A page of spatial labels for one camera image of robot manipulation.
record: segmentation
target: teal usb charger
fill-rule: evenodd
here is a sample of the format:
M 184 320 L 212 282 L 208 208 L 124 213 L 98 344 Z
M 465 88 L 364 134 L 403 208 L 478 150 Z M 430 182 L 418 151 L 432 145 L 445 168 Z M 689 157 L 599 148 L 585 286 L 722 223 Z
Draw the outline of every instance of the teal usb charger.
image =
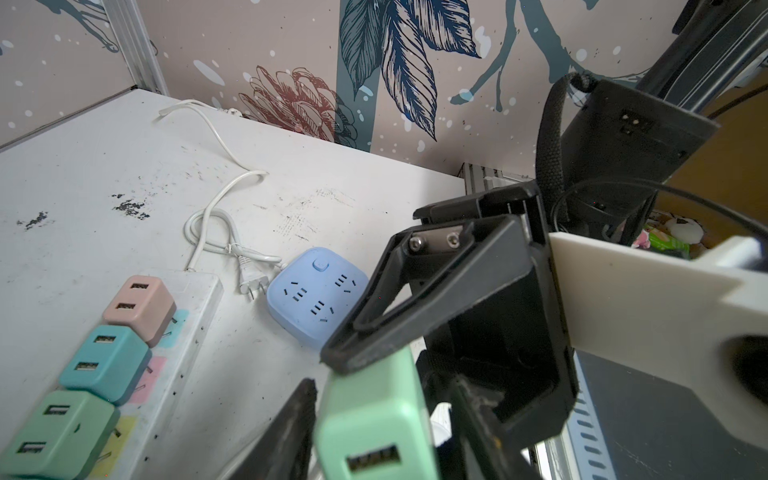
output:
M 328 377 L 314 445 L 328 480 L 437 480 L 432 428 L 409 347 Z
M 93 468 L 120 412 L 88 392 L 46 395 L 0 456 L 0 473 L 72 480 Z
M 66 389 L 87 390 L 115 405 L 125 403 L 147 367 L 151 351 L 129 326 L 100 325 L 58 377 Z

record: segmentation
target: power switch button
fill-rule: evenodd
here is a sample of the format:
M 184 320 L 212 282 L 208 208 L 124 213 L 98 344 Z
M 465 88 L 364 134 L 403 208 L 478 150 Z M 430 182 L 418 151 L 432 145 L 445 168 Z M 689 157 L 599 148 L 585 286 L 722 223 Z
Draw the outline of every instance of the power switch button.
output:
M 318 272 L 324 272 L 326 268 L 328 268 L 328 262 L 318 258 L 317 260 L 312 262 L 312 266 L 314 266 L 315 270 L 317 270 Z

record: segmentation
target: blue power strip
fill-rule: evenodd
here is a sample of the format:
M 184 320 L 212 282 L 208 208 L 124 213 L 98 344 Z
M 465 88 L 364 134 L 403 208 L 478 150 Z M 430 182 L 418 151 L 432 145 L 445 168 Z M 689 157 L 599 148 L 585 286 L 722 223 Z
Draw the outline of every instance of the blue power strip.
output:
M 368 284 L 368 277 L 327 248 L 302 253 L 266 292 L 272 317 L 301 343 L 321 349 Z

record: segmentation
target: red flower illustration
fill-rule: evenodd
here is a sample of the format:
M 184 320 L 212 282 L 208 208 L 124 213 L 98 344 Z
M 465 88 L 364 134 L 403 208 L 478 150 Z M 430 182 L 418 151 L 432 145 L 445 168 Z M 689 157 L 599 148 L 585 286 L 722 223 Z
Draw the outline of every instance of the red flower illustration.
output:
M 250 86 L 253 97 L 240 94 L 250 110 L 246 118 L 356 147 L 353 113 L 323 79 L 306 68 L 296 68 L 292 74 L 278 71 L 273 77 L 259 66 Z

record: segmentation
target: screw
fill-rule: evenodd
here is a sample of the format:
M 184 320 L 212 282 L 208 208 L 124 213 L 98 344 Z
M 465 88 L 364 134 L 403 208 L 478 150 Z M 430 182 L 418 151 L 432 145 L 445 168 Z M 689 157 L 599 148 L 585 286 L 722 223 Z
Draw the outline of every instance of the screw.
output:
M 411 240 L 408 240 L 408 247 L 411 249 L 412 252 L 418 252 L 419 250 L 424 248 L 425 245 L 426 245 L 426 242 L 424 241 L 424 239 L 421 237 L 417 237 L 416 235 L 411 237 Z
M 448 242 L 448 246 L 451 248 L 458 248 L 461 244 L 458 241 L 458 233 L 451 232 L 445 237 L 445 241 Z

